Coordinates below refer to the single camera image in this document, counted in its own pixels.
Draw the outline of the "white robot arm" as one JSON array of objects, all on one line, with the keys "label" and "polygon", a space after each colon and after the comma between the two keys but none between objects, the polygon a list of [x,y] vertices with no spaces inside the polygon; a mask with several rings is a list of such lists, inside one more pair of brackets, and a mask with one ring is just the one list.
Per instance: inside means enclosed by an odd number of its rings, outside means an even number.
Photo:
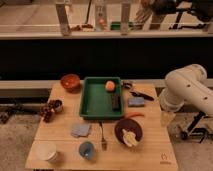
[{"label": "white robot arm", "polygon": [[165,76],[165,88],[159,95],[163,110],[179,111],[185,102],[213,117],[213,90],[203,84],[207,79],[206,69],[199,64],[191,64],[170,71]]}]

